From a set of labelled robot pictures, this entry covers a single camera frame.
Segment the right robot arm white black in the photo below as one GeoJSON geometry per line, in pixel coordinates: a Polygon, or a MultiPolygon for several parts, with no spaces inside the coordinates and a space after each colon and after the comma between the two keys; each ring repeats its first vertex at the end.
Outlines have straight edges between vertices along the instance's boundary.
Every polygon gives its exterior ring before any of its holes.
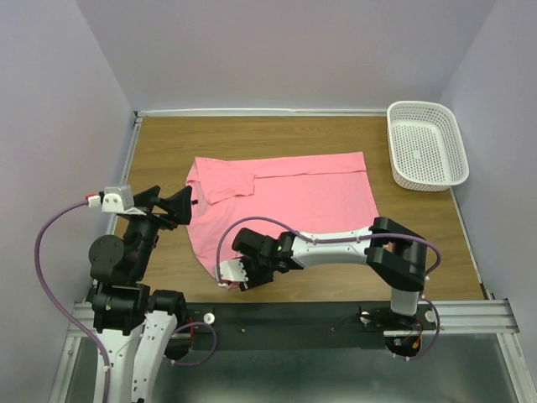
{"type": "Polygon", "coordinates": [[[363,312],[364,324],[381,328],[409,328],[417,322],[419,298],[430,271],[427,250],[432,244],[386,218],[376,217],[369,227],[343,233],[305,233],[271,219],[284,231],[277,237],[241,228],[232,241],[234,259],[218,264],[215,272],[242,291],[268,284],[274,273],[303,270],[322,264],[360,264],[371,268],[391,287],[390,304],[379,314],[363,312]]]}

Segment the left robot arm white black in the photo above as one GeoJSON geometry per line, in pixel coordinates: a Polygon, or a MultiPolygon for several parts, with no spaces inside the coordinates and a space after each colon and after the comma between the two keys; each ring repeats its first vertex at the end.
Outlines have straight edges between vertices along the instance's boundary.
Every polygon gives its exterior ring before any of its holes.
{"type": "Polygon", "coordinates": [[[148,402],[173,332],[189,315],[183,293],[151,290],[142,280],[156,248],[159,232],[190,224],[189,186],[162,198],[159,186],[133,194],[128,185],[108,187],[89,195],[89,207],[124,218],[123,236],[104,235],[89,250],[93,327],[101,345],[104,373],[96,390],[111,402],[148,402]]]}

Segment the white perforated plastic basket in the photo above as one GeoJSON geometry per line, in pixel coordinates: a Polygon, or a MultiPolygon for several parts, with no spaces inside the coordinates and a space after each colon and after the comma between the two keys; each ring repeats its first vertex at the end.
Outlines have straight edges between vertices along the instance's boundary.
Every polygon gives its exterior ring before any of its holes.
{"type": "Polygon", "coordinates": [[[466,151],[449,108],[434,102],[394,102],[387,124],[391,170],[399,186],[434,192],[467,180],[466,151]]]}

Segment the pink t shirt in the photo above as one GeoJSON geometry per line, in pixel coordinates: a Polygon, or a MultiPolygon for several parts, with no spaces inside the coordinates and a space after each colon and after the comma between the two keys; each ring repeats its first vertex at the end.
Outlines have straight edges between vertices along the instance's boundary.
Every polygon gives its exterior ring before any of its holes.
{"type": "Polygon", "coordinates": [[[197,157],[186,183],[192,188],[187,228],[195,256],[211,274],[216,261],[237,257],[231,244],[246,227],[276,238],[287,224],[307,233],[368,227],[378,216],[364,155],[308,155],[262,160],[197,157]]]}

